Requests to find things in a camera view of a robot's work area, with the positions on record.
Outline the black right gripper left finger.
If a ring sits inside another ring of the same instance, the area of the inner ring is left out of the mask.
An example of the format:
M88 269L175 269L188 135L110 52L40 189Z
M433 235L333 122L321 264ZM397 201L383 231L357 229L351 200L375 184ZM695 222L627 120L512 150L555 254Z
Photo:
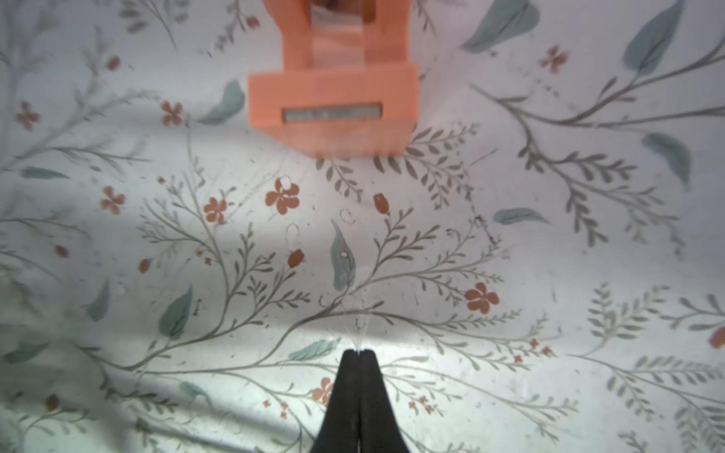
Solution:
M359 365L361 354L353 349L342 356L332 396L311 453L355 453L360 442Z

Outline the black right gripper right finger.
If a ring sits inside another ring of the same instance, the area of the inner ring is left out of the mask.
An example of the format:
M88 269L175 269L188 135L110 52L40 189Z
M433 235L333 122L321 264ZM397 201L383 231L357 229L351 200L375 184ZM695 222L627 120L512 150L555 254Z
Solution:
M372 350L360 354L360 444L362 453L409 453Z

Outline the clear tape roll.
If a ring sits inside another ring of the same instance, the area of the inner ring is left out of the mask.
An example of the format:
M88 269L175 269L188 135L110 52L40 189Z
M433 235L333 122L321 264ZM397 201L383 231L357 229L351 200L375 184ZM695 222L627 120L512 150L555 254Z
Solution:
M364 64L364 2L312 1L313 64L320 68Z

